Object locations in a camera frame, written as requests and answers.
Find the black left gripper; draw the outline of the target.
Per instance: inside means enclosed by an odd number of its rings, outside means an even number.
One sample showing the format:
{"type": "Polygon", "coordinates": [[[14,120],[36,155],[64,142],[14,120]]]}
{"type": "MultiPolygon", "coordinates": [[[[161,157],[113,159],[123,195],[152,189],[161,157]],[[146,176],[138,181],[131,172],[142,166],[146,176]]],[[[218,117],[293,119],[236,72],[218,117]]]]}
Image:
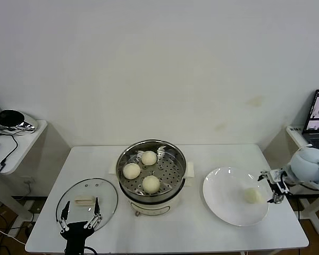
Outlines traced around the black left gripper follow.
{"type": "Polygon", "coordinates": [[[70,209],[70,201],[68,201],[61,211],[60,216],[56,219],[60,226],[60,235],[66,240],[65,255],[84,254],[86,239],[93,235],[94,229],[103,220],[100,213],[98,198],[95,199],[94,215],[88,222],[76,222],[67,225],[70,209]]]}

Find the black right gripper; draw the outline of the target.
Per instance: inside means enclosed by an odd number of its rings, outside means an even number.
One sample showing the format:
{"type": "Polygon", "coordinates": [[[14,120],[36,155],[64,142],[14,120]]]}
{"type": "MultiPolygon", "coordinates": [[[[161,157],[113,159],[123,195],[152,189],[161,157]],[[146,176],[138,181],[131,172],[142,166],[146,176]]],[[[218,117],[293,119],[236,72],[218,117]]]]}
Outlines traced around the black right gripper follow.
{"type": "Polygon", "coordinates": [[[272,197],[267,203],[280,204],[283,201],[283,193],[289,193],[289,189],[284,181],[285,177],[287,177],[287,173],[284,169],[261,172],[257,181],[266,179],[272,190],[272,197]]]}

